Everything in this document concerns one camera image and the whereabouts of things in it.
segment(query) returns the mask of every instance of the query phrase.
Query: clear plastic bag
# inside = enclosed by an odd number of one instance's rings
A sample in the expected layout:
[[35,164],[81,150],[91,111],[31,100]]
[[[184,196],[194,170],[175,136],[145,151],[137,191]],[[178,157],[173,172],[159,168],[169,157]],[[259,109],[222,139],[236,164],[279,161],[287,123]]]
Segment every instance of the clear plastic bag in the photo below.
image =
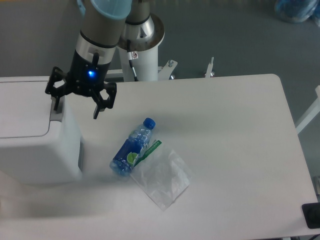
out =
[[183,159],[160,140],[131,172],[131,177],[163,211],[189,186],[192,175]]

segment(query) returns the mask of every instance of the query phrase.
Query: plastic bag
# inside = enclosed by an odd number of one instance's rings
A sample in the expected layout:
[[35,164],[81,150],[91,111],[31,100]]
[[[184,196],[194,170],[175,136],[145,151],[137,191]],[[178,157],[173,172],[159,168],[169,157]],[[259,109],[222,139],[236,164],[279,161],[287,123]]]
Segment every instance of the plastic bag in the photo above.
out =
[[276,14],[289,23],[302,23],[314,12],[319,0],[277,0]]
[[189,186],[192,175],[182,158],[160,140],[153,143],[131,172],[131,177],[163,211]]
[[320,27],[320,3],[318,3],[318,6],[315,8],[312,15],[312,19],[315,22],[315,24],[317,24],[318,27]]

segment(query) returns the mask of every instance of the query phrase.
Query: blue bottle cap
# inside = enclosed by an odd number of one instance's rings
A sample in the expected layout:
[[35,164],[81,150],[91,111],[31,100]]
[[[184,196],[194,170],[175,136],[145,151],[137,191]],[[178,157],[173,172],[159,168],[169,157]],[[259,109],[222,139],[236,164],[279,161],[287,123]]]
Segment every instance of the blue bottle cap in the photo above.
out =
[[143,122],[143,125],[148,128],[148,129],[154,129],[155,126],[156,126],[156,122],[153,121],[151,118],[147,117],[144,122]]

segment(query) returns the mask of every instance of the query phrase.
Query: plastic water bottle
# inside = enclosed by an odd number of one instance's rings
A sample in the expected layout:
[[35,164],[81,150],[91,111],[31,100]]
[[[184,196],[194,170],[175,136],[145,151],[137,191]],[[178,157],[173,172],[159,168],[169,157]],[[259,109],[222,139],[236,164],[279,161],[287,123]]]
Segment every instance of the plastic water bottle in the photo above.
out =
[[118,153],[110,162],[110,168],[121,176],[129,176],[137,160],[141,157],[150,142],[155,121],[146,118],[143,124],[131,132]]

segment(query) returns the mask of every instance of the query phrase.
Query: green label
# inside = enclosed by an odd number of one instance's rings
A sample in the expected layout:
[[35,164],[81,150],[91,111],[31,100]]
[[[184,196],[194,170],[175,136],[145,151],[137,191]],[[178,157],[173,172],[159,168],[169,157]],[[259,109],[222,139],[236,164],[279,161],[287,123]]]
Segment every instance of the green label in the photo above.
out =
[[126,161],[130,166],[133,166],[135,164],[135,161],[138,157],[138,153],[136,152],[130,152],[127,156],[126,156]]
[[137,166],[141,161],[145,160],[154,150],[157,149],[162,144],[160,140],[157,140],[147,151],[145,151],[144,155],[136,161],[135,166]]

